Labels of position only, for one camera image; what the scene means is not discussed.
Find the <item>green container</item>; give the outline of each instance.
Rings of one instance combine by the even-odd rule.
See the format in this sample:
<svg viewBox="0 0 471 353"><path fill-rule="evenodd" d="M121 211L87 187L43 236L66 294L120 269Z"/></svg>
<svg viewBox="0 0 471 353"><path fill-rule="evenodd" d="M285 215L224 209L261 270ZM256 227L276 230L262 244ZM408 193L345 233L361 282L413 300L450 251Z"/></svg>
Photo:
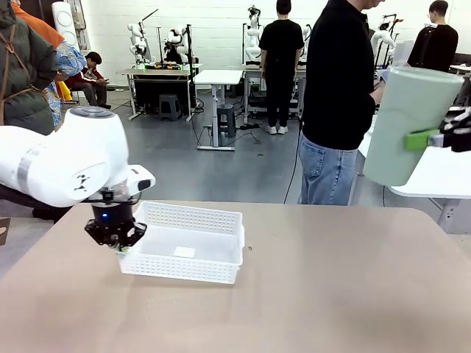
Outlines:
<svg viewBox="0 0 471 353"><path fill-rule="evenodd" d="M464 80L423 68L392 68L369 145L364 174L385 186L402 186L424 154L406 151L406 135L436 129Z"/></svg>

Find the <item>white wall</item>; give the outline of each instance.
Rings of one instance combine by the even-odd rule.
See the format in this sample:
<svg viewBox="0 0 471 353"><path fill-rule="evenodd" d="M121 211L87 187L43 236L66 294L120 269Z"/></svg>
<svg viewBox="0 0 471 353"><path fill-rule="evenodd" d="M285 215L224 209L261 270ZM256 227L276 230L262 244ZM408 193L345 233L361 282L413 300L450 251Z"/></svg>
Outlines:
<svg viewBox="0 0 471 353"><path fill-rule="evenodd" d="M262 11L261 24L276 18L275 0L82 0L91 48L103 57L99 70L114 85L125 85L126 79L116 72L134 64L131 54L130 32L127 25L139 22L156 8L159 11L146 20L147 39L152 54L159 56L155 26L161 26L164 39L169 29L178 24L191 24L194 55L204 68L237 68L242 56L242 24L248 22L251 1ZM368 11L370 26L374 29L381 16L397 13L405 21L397 27L401 39L414 39L428 21L428 7L432 0L386 0L378 8ZM466 16L471 1L450 2L450 24L460 31L460 52L471 53L471 21ZM291 19L302 27L314 24L327 0L292 0Z"/></svg>

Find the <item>white plastic basket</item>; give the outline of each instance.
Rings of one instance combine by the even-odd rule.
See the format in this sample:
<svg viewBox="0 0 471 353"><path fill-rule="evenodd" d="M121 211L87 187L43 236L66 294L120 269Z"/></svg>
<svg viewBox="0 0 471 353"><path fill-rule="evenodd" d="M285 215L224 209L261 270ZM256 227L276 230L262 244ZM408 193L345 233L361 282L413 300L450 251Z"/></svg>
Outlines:
<svg viewBox="0 0 471 353"><path fill-rule="evenodd" d="M124 274L233 284L245 246L242 214L141 202L134 214L146 234L117 252Z"/></svg>

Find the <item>person in black shirt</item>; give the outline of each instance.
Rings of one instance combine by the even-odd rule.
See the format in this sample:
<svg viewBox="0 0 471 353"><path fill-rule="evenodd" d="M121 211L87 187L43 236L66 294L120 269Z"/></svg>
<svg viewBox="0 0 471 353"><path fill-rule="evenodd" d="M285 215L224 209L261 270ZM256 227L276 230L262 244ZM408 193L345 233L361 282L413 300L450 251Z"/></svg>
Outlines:
<svg viewBox="0 0 471 353"><path fill-rule="evenodd" d="M408 64L415 68L448 72L458 46L458 33L445 22L448 3L434 1L429 9L429 17L435 26L420 31L412 49Z"/></svg>
<svg viewBox="0 0 471 353"><path fill-rule="evenodd" d="M299 24L288 19L291 0L278 0L278 20L269 24L260 39L262 49L262 75L266 80L266 103L270 135L288 132L289 103L297 63L304 48L304 38ZM277 131L277 111L280 109L280 128Z"/></svg>
<svg viewBox="0 0 471 353"><path fill-rule="evenodd" d="M299 146L300 204L348 203L356 151L383 96L382 85L374 90L373 50L361 11L382 1L329 0L313 28ZM341 76L332 75L338 70Z"/></svg>

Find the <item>black t-shirt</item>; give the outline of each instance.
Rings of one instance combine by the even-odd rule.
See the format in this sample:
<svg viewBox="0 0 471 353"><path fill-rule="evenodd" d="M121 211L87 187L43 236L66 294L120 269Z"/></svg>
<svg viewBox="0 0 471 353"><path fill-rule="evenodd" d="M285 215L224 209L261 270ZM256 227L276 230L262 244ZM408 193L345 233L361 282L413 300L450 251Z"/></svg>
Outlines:
<svg viewBox="0 0 471 353"><path fill-rule="evenodd" d="M301 27L291 20L276 20L265 27L258 46L267 50L267 75L294 75L296 50L304 47Z"/></svg>
<svg viewBox="0 0 471 353"><path fill-rule="evenodd" d="M375 64L366 16L347 0L330 0L322 11L306 69L304 136L329 149L357 149L375 113Z"/></svg>
<svg viewBox="0 0 471 353"><path fill-rule="evenodd" d="M458 46L458 33L447 24L420 31L408 64L415 68L448 72Z"/></svg>

